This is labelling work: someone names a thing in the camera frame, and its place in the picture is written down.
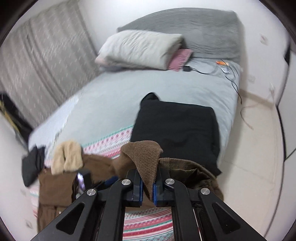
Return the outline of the orange item on bed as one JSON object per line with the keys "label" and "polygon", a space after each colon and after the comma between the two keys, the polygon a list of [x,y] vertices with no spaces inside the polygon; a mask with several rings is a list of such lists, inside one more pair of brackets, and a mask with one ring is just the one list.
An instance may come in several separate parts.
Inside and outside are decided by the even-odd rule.
{"label": "orange item on bed", "polygon": [[223,60],[216,61],[216,64],[221,65],[221,66],[228,66],[229,64]]}

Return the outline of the brown coat with fur collar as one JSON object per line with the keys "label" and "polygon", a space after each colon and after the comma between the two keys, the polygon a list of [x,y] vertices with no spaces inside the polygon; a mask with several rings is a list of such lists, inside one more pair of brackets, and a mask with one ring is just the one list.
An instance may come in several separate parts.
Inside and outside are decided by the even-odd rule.
{"label": "brown coat with fur collar", "polygon": [[152,183],[156,178],[156,167],[168,170],[169,175],[191,189],[209,188],[223,199],[216,177],[217,149],[210,147],[186,147],[183,144],[165,145],[154,141],[129,142],[120,149],[118,157],[82,153],[77,142],[60,144],[54,153],[50,168],[39,174],[40,191],[37,217],[38,231],[43,230],[59,211],[67,208],[76,196],[74,183],[77,172],[90,171],[94,183],[112,177],[124,178],[129,170],[138,169],[144,179],[145,195],[152,198]]}

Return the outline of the small black garment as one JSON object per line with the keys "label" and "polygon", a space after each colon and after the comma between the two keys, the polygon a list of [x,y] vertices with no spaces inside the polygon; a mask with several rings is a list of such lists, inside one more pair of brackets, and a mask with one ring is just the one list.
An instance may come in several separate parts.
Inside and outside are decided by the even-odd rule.
{"label": "small black garment", "polygon": [[44,168],[45,146],[34,146],[22,158],[22,178],[25,187],[30,187]]}

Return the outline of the folded white duvet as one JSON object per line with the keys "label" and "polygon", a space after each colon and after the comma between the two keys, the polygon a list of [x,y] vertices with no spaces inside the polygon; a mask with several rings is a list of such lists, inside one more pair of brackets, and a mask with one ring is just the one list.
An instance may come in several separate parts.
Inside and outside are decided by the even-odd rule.
{"label": "folded white duvet", "polygon": [[144,30],[121,31],[106,40],[95,63],[103,67],[167,70],[182,41],[181,34]]}

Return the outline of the grey star curtain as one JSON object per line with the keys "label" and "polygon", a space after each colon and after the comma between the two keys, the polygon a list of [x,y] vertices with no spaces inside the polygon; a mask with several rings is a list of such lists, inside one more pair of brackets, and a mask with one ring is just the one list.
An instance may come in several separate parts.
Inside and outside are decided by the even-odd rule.
{"label": "grey star curtain", "polygon": [[99,74],[95,58],[78,1],[64,1],[4,40],[1,90],[36,127]]}

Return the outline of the pink pillow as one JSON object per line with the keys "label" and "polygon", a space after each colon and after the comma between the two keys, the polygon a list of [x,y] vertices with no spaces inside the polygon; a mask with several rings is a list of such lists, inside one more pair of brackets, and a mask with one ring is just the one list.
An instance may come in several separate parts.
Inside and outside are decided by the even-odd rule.
{"label": "pink pillow", "polygon": [[168,70],[180,71],[188,62],[192,53],[193,51],[191,49],[178,49],[170,61]]}

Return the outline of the wardrobe with sliding doors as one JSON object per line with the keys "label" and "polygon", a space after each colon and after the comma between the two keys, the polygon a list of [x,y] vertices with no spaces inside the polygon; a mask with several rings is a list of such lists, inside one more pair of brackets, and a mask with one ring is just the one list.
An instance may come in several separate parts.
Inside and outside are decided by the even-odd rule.
{"label": "wardrobe with sliding doors", "polygon": [[285,85],[277,106],[284,142],[284,160],[295,153],[295,41],[287,50],[288,70]]}

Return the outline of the patterned striped blanket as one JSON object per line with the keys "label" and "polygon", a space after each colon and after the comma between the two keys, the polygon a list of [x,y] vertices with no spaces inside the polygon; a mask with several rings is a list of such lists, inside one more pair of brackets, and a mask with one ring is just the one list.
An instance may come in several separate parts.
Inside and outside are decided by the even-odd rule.
{"label": "patterned striped blanket", "polygon": [[[106,137],[82,145],[83,153],[116,158],[122,145],[129,142],[133,126],[122,128]],[[144,184],[137,171],[130,172],[126,181],[120,180],[124,187],[122,197],[142,204],[144,198]],[[30,195],[34,215],[37,218],[37,229],[44,229],[65,208],[65,205],[47,205],[41,203],[41,190],[49,186],[50,182],[41,184],[36,181],[30,187]],[[174,240],[173,221],[170,208],[149,208],[145,210],[127,211],[123,227],[123,240]]]}

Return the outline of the grey bed sheet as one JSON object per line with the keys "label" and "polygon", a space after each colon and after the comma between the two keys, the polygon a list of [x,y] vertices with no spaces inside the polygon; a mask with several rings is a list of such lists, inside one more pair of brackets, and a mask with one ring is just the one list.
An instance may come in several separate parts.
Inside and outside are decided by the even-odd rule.
{"label": "grey bed sheet", "polygon": [[134,124],[141,100],[150,92],[160,100],[209,106],[220,131],[220,153],[227,148],[238,96],[240,65],[228,61],[229,73],[213,59],[194,58],[189,66],[201,72],[123,70],[103,72],[62,104],[29,137],[29,148],[45,146],[49,156],[57,144],[75,140],[81,145],[100,140]]}

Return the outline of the folded black garment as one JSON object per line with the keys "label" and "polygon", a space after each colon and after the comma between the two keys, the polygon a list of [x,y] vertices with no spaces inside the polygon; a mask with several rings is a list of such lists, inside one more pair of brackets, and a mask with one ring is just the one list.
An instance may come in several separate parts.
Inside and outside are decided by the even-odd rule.
{"label": "folded black garment", "polygon": [[161,101],[148,93],[140,102],[130,140],[154,141],[163,149],[162,158],[190,160],[214,176],[221,174],[219,126],[211,107]]}

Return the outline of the grey headboard cushion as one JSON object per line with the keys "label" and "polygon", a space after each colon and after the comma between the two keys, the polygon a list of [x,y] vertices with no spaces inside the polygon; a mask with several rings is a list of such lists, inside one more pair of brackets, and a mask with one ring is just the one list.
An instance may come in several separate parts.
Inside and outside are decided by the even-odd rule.
{"label": "grey headboard cushion", "polygon": [[176,8],[138,18],[117,29],[146,30],[181,34],[182,47],[191,49],[195,58],[241,59],[240,22],[233,11],[201,8]]}

